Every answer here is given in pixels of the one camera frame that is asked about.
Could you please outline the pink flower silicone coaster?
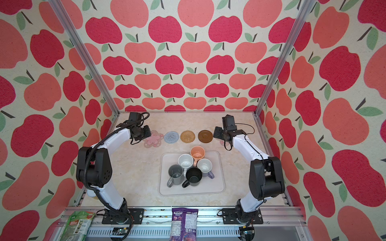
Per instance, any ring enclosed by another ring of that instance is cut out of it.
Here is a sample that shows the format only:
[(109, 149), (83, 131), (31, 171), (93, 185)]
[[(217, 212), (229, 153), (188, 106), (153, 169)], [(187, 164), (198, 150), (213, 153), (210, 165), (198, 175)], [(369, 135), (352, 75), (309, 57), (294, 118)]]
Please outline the pink flower silicone coaster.
[(158, 133), (157, 131), (151, 131), (151, 136), (144, 140), (144, 147), (145, 148), (151, 148), (151, 147), (158, 148), (161, 146), (163, 139), (164, 139), (164, 134)]

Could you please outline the round brown wooden coaster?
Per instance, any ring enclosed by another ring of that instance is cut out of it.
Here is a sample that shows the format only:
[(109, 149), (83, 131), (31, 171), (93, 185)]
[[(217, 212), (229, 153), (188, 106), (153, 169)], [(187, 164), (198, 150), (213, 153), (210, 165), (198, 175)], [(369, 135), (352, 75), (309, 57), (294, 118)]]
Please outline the round brown wooden coaster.
[(198, 139), (202, 143), (210, 143), (213, 140), (213, 133), (209, 130), (202, 130), (198, 134)]

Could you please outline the round grey felt coaster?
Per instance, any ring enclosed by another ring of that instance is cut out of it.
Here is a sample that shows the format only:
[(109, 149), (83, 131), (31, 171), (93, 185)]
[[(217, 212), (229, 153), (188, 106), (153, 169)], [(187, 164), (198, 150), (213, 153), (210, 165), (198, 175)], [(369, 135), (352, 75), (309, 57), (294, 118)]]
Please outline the round grey felt coaster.
[(180, 135), (175, 131), (169, 131), (164, 135), (164, 141), (168, 144), (174, 144), (180, 139)]

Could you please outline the white lilac handled mug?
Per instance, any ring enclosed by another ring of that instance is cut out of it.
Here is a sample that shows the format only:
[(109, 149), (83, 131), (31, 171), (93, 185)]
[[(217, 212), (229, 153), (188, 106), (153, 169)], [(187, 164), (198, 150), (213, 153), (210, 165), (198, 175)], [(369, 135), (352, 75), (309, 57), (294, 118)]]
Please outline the white lilac handled mug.
[(197, 163), (197, 167), (201, 170), (202, 172), (202, 177), (208, 177), (211, 179), (215, 178), (215, 175), (212, 172), (212, 162), (209, 159), (201, 159)]

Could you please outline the round woven rattan coaster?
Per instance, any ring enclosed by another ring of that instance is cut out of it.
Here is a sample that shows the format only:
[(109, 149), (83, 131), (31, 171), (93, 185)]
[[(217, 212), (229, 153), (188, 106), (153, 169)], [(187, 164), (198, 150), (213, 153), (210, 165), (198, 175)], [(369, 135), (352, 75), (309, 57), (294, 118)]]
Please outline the round woven rattan coaster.
[(180, 139), (184, 143), (192, 143), (195, 140), (196, 136), (193, 131), (183, 131), (180, 135)]

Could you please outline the grey mug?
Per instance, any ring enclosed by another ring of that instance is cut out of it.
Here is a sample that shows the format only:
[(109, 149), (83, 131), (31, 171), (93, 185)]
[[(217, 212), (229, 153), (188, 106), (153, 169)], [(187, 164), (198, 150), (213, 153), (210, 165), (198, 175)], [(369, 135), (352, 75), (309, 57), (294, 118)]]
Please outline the grey mug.
[(171, 188), (174, 185), (181, 185), (184, 182), (184, 169), (180, 165), (172, 165), (169, 170), (169, 180), (167, 187)]

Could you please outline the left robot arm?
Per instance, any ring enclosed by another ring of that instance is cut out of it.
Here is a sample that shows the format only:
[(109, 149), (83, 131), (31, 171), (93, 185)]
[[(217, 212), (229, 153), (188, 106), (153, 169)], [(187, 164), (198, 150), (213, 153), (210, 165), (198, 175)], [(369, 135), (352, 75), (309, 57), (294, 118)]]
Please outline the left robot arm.
[(76, 166), (76, 179), (83, 183), (103, 204), (109, 213), (130, 218), (127, 202), (111, 181), (113, 169), (110, 155), (126, 141), (131, 145), (140, 143), (151, 136), (151, 130), (144, 121), (150, 117), (148, 112), (131, 112), (129, 118), (101, 141), (79, 149)]

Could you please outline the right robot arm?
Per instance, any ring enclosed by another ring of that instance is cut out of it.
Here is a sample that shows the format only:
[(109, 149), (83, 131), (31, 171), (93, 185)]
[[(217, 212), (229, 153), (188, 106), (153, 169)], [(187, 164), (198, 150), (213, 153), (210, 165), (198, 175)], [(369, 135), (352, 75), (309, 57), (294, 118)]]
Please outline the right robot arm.
[(213, 137), (229, 143), (231, 149), (238, 150), (250, 162), (249, 192), (235, 206), (238, 222), (245, 224), (252, 221), (266, 199), (285, 192), (281, 161), (254, 145), (248, 134), (237, 128), (234, 116), (226, 115), (222, 118), (222, 123), (222, 127), (215, 127)]

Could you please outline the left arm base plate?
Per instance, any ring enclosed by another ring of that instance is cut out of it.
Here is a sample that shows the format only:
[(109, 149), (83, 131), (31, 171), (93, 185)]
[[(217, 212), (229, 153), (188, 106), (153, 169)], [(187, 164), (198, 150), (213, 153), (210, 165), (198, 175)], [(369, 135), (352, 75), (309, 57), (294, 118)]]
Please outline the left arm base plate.
[(140, 225), (144, 217), (143, 208), (129, 208), (129, 214), (121, 214), (109, 209), (105, 209), (102, 224), (104, 225)]

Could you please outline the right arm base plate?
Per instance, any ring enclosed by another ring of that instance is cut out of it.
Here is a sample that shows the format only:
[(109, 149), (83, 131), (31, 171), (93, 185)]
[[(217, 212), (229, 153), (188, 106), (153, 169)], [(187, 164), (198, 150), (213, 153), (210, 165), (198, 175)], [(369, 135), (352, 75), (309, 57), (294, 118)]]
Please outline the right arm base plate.
[(253, 212), (244, 212), (236, 208), (223, 208), (218, 212), (225, 225), (262, 225), (263, 218), (260, 209)]

